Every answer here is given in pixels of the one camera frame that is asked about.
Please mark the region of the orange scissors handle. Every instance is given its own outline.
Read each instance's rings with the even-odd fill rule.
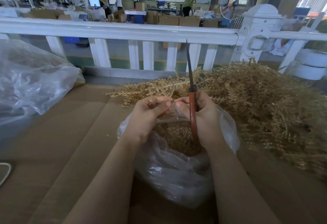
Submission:
[[[190,99],[190,121],[191,121],[191,131],[192,136],[195,141],[198,141],[198,129],[197,123],[195,119],[195,112],[198,111],[198,103],[196,98],[195,92],[189,92],[189,99]]]

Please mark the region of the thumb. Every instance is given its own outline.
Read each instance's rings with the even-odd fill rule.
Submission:
[[[186,103],[176,102],[176,106],[187,117],[187,119],[190,119],[190,107]]]
[[[171,107],[170,101],[164,101],[158,104],[157,107],[152,109],[152,111],[156,114],[156,116],[159,116],[163,114],[166,110],[168,110]]]

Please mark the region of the black metal blade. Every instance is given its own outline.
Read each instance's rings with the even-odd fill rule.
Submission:
[[[186,53],[187,53],[187,64],[188,64],[188,73],[190,77],[190,92],[196,92],[193,82],[193,74],[192,74],[192,67],[191,67],[191,59],[190,59],[190,46],[186,40]]]

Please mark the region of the small golden plastic pieces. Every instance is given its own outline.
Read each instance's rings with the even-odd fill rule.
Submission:
[[[210,72],[197,68],[193,77],[198,89],[205,91],[234,118],[241,142],[245,142],[248,149],[256,151],[258,146],[264,147],[294,167],[327,180],[327,98],[324,94],[254,61]],[[176,78],[125,85],[111,96],[125,96],[123,106],[128,107],[150,95],[174,99],[188,96],[188,89],[189,79],[177,74]],[[169,140],[172,149],[188,155],[200,152],[199,144],[191,141],[190,129],[182,123],[160,124],[155,130]]]

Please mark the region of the green floor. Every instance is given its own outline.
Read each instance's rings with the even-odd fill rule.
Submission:
[[[77,67],[81,66],[94,66],[93,58],[91,57],[75,57],[68,56],[68,61]],[[127,59],[116,59],[111,58],[111,67],[112,68],[121,68],[121,69],[130,69],[130,63]],[[155,71],[165,71],[167,63],[165,61],[154,61],[154,70]],[[143,70],[143,61],[140,60],[140,69]],[[176,63],[176,71],[185,72],[186,71],[186,62],[177,62]]]

